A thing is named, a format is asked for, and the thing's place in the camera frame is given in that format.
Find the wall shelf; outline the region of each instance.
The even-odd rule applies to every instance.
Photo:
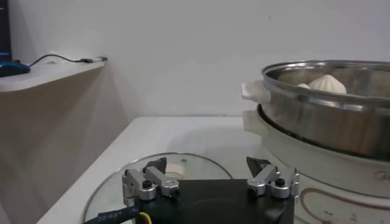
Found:
[[[28,89],[45,83],[101,68],[104,62],[96,63],[66,63],[37,64],[31,67],[28,74],[0,78],[0,93]]]

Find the yellow wire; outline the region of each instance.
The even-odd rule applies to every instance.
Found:
[[[150,215],[148,213],[145,213],[145,212],[140,212],[140,215],[142,215],[143,217],[145,217],[145,219],[147,220],[147,223],[148,224],[152,224],[152,219],[150,217]]]

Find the white table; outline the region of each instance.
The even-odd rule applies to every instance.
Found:
[[[99,184],[136,159],[161,152],[195,153],[215,160],[235,178],[249,178],[246,156],[260,156],[260,148],[261,138],[243,131],[241,117],[135,119],[38,224],[81,223],[84,207]]]

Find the electric cooker base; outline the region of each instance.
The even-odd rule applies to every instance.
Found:
[[[262,149],[264,159],[285,167],[270,151]],[[296,223],[390,223],[390,200],[356,194],[300,176],[300,197],[296,203]]]

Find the computer mouse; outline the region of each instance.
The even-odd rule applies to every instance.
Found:
[[[0,77],[20,75],[30,72],[30,67],[16,61],[0,61]]]

